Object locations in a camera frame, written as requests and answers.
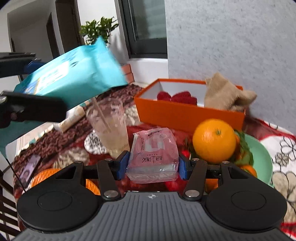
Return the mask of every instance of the chair backrest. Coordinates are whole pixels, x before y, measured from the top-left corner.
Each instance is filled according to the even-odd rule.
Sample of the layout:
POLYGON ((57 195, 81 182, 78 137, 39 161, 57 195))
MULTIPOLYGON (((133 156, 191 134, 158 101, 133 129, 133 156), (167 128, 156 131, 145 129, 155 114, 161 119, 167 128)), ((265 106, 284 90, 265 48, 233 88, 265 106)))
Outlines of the chair backrest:
MULTIPOLYGON (((13 190, 12 186, 7 182, 5 182, 4 186, 9 192, 13 190)), ((0 231, 6 234, 7 240, 10 240, 9 235, 17 236, 20 233, 17 222, 16 203, 3 196, 2 187, 3 178, 0 176, 0 221, 2 221, 0 222, 0 231)))

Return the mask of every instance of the window frame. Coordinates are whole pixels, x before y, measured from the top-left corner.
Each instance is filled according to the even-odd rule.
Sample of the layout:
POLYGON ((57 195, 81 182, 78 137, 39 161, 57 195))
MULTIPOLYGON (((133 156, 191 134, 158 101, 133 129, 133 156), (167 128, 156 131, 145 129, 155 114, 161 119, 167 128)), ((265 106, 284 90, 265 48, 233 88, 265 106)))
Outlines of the window frame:
POLYGON ((130 0, 118 0, 129 58, 168 58, 167 38, 135 40, 130 0))

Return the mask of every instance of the beige cloth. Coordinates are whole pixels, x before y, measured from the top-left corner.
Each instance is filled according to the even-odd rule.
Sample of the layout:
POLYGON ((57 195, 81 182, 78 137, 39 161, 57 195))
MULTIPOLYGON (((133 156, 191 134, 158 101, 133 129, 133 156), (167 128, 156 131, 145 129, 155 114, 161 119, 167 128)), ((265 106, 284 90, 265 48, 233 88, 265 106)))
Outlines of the beige cloth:
POLYGON ((244 111, 257 97, 254 91, 240 90, 220 73, 206 79, 205 107, 244 111))

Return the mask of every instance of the plastic cup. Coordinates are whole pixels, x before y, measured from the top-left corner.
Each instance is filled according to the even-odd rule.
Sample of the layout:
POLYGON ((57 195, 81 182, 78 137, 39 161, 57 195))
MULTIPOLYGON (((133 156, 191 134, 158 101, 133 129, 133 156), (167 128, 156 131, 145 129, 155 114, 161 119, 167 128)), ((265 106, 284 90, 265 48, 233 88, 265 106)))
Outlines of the plastic cup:
POLYGON ((86 117, 109 154, 117 158, 124 150, 130 150, 122 101, 109 98, 98 102, 98 105, 104 116, 91 106, 86 117))

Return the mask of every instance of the textured gray wall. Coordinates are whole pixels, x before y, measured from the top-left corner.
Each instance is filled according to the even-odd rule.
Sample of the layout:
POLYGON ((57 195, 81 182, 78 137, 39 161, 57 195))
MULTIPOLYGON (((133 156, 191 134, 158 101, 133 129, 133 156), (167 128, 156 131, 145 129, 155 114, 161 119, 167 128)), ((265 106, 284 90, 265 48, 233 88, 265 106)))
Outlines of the textured gray wall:
POLYGON ((165 0, 170 78, 216 71, 257 92, 251 112, 296 134, 296 3, 165 0))

